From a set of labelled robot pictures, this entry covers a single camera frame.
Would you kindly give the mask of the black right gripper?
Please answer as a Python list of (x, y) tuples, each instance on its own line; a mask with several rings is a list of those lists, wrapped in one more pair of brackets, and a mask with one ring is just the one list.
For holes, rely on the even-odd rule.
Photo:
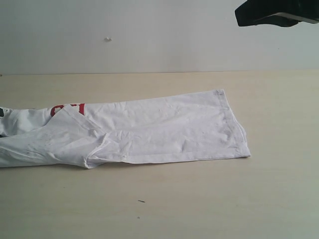
[(275, 25), (292, 27), (300, 22), (319, 22), (317, 0), (248, 0), (235, 9), (239, 27)]

